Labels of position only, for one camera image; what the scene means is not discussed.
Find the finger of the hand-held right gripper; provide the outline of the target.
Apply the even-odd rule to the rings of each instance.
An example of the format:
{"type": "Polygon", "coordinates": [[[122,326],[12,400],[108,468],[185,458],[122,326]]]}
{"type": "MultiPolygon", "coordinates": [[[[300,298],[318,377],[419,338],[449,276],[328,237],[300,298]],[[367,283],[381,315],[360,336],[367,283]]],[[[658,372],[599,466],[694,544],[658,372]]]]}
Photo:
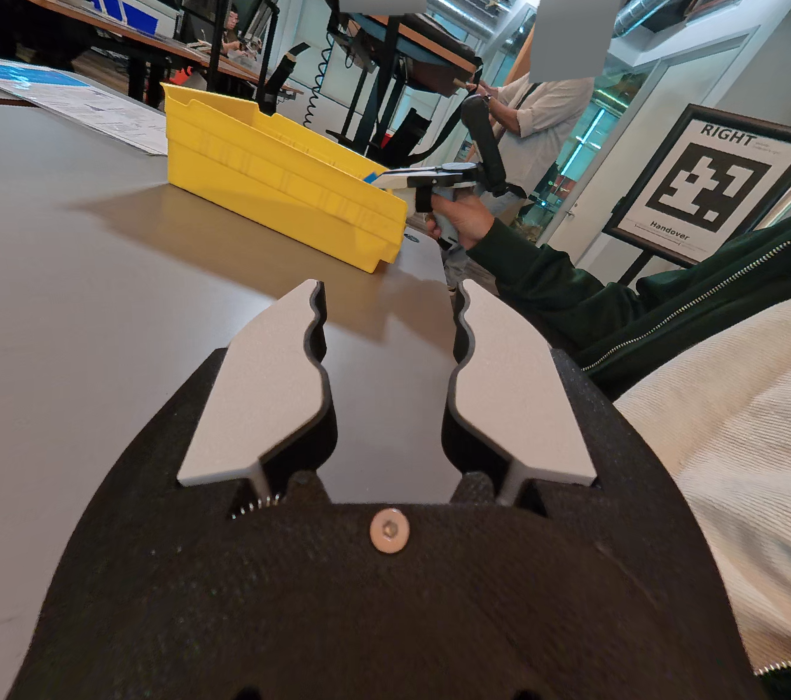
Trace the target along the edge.
{"type": "Polygon", "coordinates": [[[382,190],[419,189],[432,186],[434,168],[386,170],[371,185],[382,190]]]}

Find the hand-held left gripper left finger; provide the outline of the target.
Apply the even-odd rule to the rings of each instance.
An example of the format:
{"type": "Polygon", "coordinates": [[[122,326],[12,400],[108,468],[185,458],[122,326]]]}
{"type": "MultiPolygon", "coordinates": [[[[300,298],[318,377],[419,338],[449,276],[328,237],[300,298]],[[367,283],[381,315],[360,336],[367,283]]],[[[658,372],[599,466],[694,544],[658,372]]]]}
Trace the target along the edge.
{"type": "Polygon", "coordinates": [[[185,488],[247,481],[284,497],[291,476],[316,471],[338,441],[323,326],[323,282],[305,280],[231,340],[177,473],[185,488]]]}

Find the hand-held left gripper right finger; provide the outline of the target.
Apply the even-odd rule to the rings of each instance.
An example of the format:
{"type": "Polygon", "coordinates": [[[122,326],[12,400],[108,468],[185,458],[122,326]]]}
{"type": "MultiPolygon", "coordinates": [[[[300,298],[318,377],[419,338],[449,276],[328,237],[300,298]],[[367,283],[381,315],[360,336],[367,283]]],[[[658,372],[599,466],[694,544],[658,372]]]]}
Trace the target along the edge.
{"type": "Polygon", "coordinates": [[[454,320],[441,431],[453,466],[488,477],[506,506],[529,481],[590,488],[597,471],[547,340],[471,280],[456,290],[454,320]]]}

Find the yellow plastic bin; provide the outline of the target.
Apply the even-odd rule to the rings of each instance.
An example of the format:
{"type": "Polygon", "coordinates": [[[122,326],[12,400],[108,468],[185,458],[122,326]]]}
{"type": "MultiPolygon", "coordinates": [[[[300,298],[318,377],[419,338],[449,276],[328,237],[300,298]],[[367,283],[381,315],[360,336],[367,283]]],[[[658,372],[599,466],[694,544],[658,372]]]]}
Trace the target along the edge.
{"type": "Polygon", "coordinates": [[[165,84],[168,182],[373,273],[400,252],[407,204],[384,168],[255,102],[165,84]]]}

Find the person's right forearm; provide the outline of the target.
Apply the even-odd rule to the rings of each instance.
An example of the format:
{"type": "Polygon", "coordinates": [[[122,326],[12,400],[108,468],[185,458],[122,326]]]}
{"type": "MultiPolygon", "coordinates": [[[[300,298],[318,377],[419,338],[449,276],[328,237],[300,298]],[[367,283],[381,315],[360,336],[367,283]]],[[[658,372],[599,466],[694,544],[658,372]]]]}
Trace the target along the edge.
{"type": "Polygon", "coordinates": [[[646,312],[633,290],[603,284],[566,253],[538,247],[498,219],[467,254],[494,277],[501,299],[567,348],[590,348],[646,312]]]}

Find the raised standing desk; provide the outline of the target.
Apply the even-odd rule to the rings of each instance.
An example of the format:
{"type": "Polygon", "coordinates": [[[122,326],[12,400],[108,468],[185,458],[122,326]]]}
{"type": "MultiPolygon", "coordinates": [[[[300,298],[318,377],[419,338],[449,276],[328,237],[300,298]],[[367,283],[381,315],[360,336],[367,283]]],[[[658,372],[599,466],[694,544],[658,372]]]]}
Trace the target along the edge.
{"type": "MultiPolygon", "coordinates": [[[[360,69],[342,129],[327,131],[344,147],[368,157],[371,143],[379,145],[386,133],[394,133],[400,125],[391,130],[391,122],[406,89],[451,98],[480,82],[481,59],[430,17],[346,13],[339,0],[324,2],[331,12],[329,55],[343,54],[348,67],[360,69]]],[[[407,163],[430,156],[456,127],[459,115],[455,110],[429,150],[412,152],[407,163]]]]}

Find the grey desk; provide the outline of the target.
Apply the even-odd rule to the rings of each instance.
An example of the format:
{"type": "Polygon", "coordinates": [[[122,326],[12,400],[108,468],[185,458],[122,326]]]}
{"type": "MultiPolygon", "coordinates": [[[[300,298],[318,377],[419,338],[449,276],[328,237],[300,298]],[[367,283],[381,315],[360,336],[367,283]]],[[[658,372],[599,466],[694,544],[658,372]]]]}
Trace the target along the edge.
{"type": "Polygon", "coordinates": [[[199,365],[306,279],[324,281],[339,442],[333,501],[441,503],[454,365],[440,251],[412,226],[357,270],[166,181],[167,161],[2,103],[5,698],[67,541],[131,440],[199,365]]]}

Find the wooden top office desk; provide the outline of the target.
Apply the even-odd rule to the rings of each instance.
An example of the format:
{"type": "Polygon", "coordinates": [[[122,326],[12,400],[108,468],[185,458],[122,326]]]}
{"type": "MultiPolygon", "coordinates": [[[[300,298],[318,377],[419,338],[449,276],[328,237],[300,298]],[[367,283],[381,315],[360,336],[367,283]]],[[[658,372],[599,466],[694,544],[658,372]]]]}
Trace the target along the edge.
{"type": "Polygon", "coordinates": [[[153,59],[154,56],[166,57],[172,64],[181,61],[186,65],[192,63],[196,67],[208,70],[210,67],[210,57],[206,53],[194,50],[182,42],[173,39],[159,37],[156,34],[149,35],[142,33],[132,27],[116,22],[112,17],[102,13],[94,12],[82,5],[77,5],[68,0],[25,0],[27,3],[36,5],[51,14],[75,20],[83,25],[92,26],[108,33],[119,44],[134,47],[135,49],[146,49],[143,59],[153,59]]]}

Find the person's right hand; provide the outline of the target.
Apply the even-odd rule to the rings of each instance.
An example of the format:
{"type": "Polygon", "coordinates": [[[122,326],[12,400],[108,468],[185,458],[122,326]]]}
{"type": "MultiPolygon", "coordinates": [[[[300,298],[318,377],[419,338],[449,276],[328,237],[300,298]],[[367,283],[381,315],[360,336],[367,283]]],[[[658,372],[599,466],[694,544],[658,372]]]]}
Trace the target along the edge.
{"type": "Polygon", "coordinates": [[[425,220],[428,234],[436,240],[440,239],[441,228],[437,217],[442,217],[456,231],[458,243],[464,250],[475,248],[488,235],[495,222],[495,217],[480,198],[469,192],[463,191],[455,201],[434,194],[431,204],[432,211],[425,220]]]}

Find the black office chair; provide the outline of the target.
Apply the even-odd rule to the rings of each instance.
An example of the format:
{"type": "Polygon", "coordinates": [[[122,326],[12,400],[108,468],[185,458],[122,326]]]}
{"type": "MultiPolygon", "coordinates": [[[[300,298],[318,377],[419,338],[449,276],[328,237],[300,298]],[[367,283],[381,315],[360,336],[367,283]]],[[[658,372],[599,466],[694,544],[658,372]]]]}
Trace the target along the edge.
{"type": "Polygon", "coordinates": [[[260,111],[268,116],[276,113],[278,95],[291,77],[300,54],[310,48],[310,44],[300,42],[290,48],[282,57],[280,63],[269,77],[265,85],[259,85],[256,94],[260,111]]]}
{"type": "Polygon", "coordinates": [[[386,133],[379,145],[370,144],[368,158],[388,169],[407,166],[407,159],[425,136],[430,123],[430,119],[411,108],[394,133],[386,133]]]}

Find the person's white clothing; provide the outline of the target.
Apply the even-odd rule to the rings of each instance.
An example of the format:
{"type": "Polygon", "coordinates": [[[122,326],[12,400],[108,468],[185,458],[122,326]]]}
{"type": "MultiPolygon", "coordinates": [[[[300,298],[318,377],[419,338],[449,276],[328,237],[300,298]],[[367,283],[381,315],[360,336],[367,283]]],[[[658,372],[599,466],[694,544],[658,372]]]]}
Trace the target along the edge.
{"type": "Polygon", "coordinates": [[[615,407],[695,515],[756,674],[789,672],[789,301],[685,350],[615,407]]]}

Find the black framed marker sign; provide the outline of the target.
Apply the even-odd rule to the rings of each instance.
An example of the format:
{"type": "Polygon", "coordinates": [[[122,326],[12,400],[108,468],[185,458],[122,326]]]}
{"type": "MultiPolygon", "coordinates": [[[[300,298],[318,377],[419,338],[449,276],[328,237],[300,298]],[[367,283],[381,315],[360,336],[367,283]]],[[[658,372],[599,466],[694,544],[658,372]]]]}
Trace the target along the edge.
{"type": "Polygon", "coordinates": [[[690,268],[786,219],[789,191],[789,126],[688,105],[602,230],[641,251],[619,282],[654,258],[690,268]]]}

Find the printed paper sheet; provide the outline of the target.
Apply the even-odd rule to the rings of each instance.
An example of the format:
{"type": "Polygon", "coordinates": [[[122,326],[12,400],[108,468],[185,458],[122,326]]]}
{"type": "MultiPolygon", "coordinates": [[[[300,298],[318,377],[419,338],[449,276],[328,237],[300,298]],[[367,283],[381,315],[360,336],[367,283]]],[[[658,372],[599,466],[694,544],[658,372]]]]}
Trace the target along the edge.
{"type": "Polygon", "coordinates": [[[48,67],[1,61],[2,95],[18,98],[149,155],[168,154],[163,112],[48,67]]]}

